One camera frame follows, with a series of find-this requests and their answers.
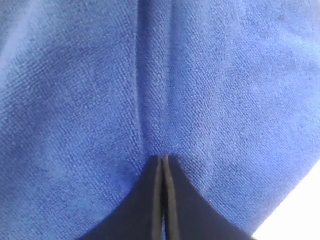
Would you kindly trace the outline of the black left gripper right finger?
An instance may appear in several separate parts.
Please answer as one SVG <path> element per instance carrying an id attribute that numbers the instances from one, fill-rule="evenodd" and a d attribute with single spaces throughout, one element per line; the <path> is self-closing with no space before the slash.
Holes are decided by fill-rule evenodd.
<path id="1" fill-rule="evenodd" d="M 189 181 L 178 158 L 163 158 L 165 231 L 168 240 L 250 240 L 219 214 Z"/>

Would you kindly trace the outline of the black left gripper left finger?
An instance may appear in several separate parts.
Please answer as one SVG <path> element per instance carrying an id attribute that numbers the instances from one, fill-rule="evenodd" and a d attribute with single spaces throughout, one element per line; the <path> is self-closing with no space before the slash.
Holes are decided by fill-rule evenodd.
<path id="1" fill-rule="evenodd" d="M 151 156 L 121 204 L 82 240 L 161 240 L 163 223 L 163 163 Z"/>

